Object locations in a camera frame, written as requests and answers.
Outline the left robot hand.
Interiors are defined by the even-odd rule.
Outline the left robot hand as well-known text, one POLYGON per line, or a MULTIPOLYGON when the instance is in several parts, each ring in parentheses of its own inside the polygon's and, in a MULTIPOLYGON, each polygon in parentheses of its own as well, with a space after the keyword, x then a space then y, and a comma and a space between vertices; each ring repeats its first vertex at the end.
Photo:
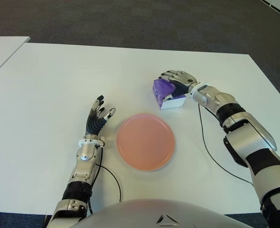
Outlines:
POLYGON ((96 135, 98 136, 100 131, 105 126, 106 122, 115 114, 116 108, 111 108, 105 114, 102 114, 105 110, 101 107, 104 104, 104 96, 100 95, 92 104, 87 122, 85 135, 96 135))

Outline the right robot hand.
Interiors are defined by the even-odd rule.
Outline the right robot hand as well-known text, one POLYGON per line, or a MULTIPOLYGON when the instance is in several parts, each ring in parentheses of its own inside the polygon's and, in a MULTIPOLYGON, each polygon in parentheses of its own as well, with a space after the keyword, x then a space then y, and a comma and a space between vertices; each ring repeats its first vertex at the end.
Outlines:
POLYGON ((168 70, 163 72, 159 79, 166 80, 170 85, 174 86, 174 90, 164 100, 171 100, 181 95, 185 95, 191 91, 191 87, 198 84, 195 77, 181 71, 181 70, 168 70))

